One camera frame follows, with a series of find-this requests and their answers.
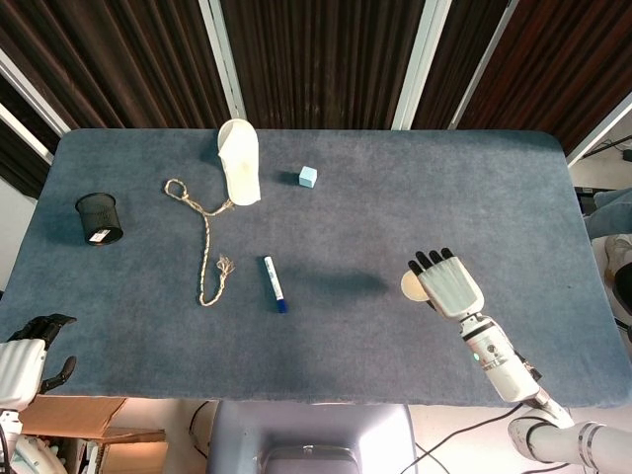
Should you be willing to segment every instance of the black cylindrical cup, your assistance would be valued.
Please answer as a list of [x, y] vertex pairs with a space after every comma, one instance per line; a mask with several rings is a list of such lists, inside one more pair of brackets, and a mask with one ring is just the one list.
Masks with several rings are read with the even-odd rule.
[[117, 200], [106, 193], [92, 193], [77, 200], [75, 209], [81, 216], [87, 244], [112, 244], [122, 237], [116, 204]]

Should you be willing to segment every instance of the white marker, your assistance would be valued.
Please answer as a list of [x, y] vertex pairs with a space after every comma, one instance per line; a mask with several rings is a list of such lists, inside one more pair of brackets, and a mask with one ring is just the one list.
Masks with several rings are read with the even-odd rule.
[[266, 269], [268, 270], [268, 277], [270, 277], [270, 283], [273, 285], [276, 297], [276, 308], [279, 313], [287, 312], [287, 305], [283, 299], [283, 292], [280, 290], [280, 283], [277, 278], [277, 271], [275, 270], [275, 264], [273, 264], [273, 258], [271, 256], [264, 257], [266, 263]]

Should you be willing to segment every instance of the small block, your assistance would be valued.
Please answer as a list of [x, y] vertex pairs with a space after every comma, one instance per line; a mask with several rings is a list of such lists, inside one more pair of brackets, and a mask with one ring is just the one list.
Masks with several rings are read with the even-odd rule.
[[318, 171], [309, 166], [303, 166], [303, 169], [300, 170], [300, 175], [298, 175], [298, 184], [305, 188], [313, 188], [317, 177]]

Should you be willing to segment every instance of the cable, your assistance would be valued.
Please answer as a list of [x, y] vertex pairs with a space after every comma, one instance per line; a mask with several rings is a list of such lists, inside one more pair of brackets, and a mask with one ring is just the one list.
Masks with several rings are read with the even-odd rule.
[[597, 154], [597, 153], [600, 153], [600, 152], [602, 152], [603, 150], [607, 150], [608, 148], [611, 148], [611, 147], [615, 147], [617, 150], [619, 150], [619, 151], [623, 151], [621, 148], [617, 148], [617, 146], [616, 146], [616, 145], [618, 145], [618, 144], [620, 144], [620, 143], [623, 143], [624, 141], [628, 141], [628, 140], [629, 140], [629, 139], [631, 139], [631, 138], [632, 138], [632, 135], [627, 135], [627, 136], [624, 136], [623, 138], [620, 138], [620, 139], [615, 140], [615, 141], [612, 141], [612, 140], [610, 140], [610, 139], [604, 140], [602, 143], [600, 143], [600, 144], [599, 144], [599, 145], [603, 145], [603, 146], [599, 147], [599, 145], [598, 145], [598, 146], [597, 146], [598, 148], [597, 148], [596, 150], [589, 151], [588, 153], [586, 153], [586, 154], [582, 157], [582, 159], [584, 159], [584, 158], [588, 158], [589, 156], [593, 156], [593, 155], [595, 155], [595, 154]]
[[522, 408], [522, 404], [518, 403], [515, 407], [513, 407], [511, 410], [506, 412], [504, 415], [500, 415], [499, 417], [496, 417], [496, 418], [490, 418], [489, 420], [486, 420], [484, 422], [477, 423], [476, 425], [472, 425], [471, 427], [467, 427], [467, 428], [464, 428], [462, 430], [458, 430], [458, 431], [456, 431], [456, 432], [454, 432], [452, 434], [449, 434], [444, 439], [442, 439], [440, 442], [435, 444], [431, 449], [429, 449], [429, 451], [426, 452], [426, 454], [423, 454], [423, 455], [419, 456], [417, 459], [415, 459], [413, 462], [411, 462], [408, 466], [406, 466], [404, 468], [404, 470], [402, 472], [400, 472], [400, 474], [404, 474], [406, 471], [408, 471], [411, 467], [415, 466], [419, 461], [424, 459], [426, 456], [430, 456], [433, 453], [433, 451], [435, 451], [436, 449], [439, 449], [441, 446], [446, 444], [449, 440], [451, 440], [456, 435], [460, 435], [461, 433], [465, 433], [465, 432], [470, 432], [472, 430], [476, 430], [477, 428], [481, 428], [481, 427], [483, 427], [485, 425], [489, 425], [490, 423], [498, 422], [500, 420], [503, 420], [503, 419], [513, 415], [520, 408]]
[[0, 423], [0, 441], [2, 442], [2, 453], [4, 457], [4, 467], [2, 468], [2, 472], [4, 474], [11, 473], [11, 463], [9, 462], [9, 444], [7, 443], [7, 437], [4, 433], [4, 428], [2, 428], [2, 423]]
[[549, 467], [548, 469], [534, 469], [532, 471], [524, 471], [522, 472], [522, 474], [538, 474], [539, 472], [553, 472], [553, 471], [557, 471], [558, 469], [563, 469], [568, 466], [570, 466], [570, 464], [568, 462], [565, 462], [564, 464], [560, 464], [559, 466], [555, 466], [555, 467]]
[[416, 446], [416, 447], [418, 447], [418, 448], [421, 450], [421, 452], [422, 452], [423, 454], [427, 454], [427, 455], [430, 457], [430, 459], [432, 459], [435, 463], [437, 463], [437, 464], [441, 467], [441, 469], [443, 469], [443, 471], [445, 472], [445, 474], [450, 474], [450, 471], [448, 471], [448, 470], [447, 470], [447, 468], [443, 465], [443, 463], [442, 463], [441, 461], [439, 461], [438, 459], [436, 459], [433, 455], [429, 454], [429, 453], [428, 453], [425, 449], [423, 449], [423, 448], [420, 446], [420, 444], [419, 444], [418, 442], [416, 442], [416, 441], [415, 441], [415, 446]]
[[189, 436], [191, 437], [191, 439], [194, 442], [194, 448], [196, 449], [196, 451], [198, 453], [200, 453], [202, 456], [204, 456], [204, 458], [208, 459], [208, 454], [206, 454], [204, 451], [199, 449], [198, 441], [196, 440], [196, 436], [194, 434], [194, 423], [196, 422], [196, 417], [198, 416], [199, 411], [202, 408], [204, 408], [206, 405], [208, 405], [208, 400], [206, 400], [204, 403], [202, 403], [200, 406], [198, 406], [197, 409], [194, 411], [194, 414], [191, 417], [191, 422], [189, 423]]

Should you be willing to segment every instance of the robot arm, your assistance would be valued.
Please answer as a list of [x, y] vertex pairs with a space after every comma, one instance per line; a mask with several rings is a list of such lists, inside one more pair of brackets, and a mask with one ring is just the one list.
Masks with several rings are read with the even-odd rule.
[[39, 393], [63, 384], [74, 370], [76, 358], [71, 356], [57, 375], [41, 380], [50, 344], [64, 325], [74, 321], [75, 318], [61, 314], [39, 316], [14, 333], [9, 341], [0, 344], [0, 428], [6, 438], [6, 442], [0, 444], [0, 466], [5, 450], [9, 459], [13, 456], [22, 432], [18, 413]]
[[481, 314], [485, 300], [474, 278], [449, 249], [416, 254], [410, 261], [434, 309], [459, 323], [460, 336], [498, 394], [524, 402], [532, 410], [513, 420], [509, 433], [515, 448], [541, 462], [580, 464], [604, 474], [624, 474], [632, 465], [632, 434], [593, 422], [575, 425], [537, 380], [540, 374], [515, 349], [502, 328]]

